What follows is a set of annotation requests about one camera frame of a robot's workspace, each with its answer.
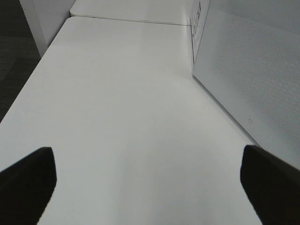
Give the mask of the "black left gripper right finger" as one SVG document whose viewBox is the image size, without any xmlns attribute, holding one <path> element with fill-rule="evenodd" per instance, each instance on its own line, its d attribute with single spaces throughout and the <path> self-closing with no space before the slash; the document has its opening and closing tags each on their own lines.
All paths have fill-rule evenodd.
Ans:
<svg viewBox="0 0 300 225">
<path fill-rule="evenodd" d="M 264 225 L 300 223 L 300 172 L 256 145 L 246 145 L 240 181 Z"/>
</svg>

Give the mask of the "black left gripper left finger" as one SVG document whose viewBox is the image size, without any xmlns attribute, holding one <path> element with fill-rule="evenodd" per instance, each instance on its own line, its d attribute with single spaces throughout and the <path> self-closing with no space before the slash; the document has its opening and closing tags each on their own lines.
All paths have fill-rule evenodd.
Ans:
<svg viewBox="0 0 300 225">
<path fill-rule="evenodd" d="M 0 223 L 36 225 L 57 183 L 53 150 L 42 147 L 0 172 Z"/>
</svg>

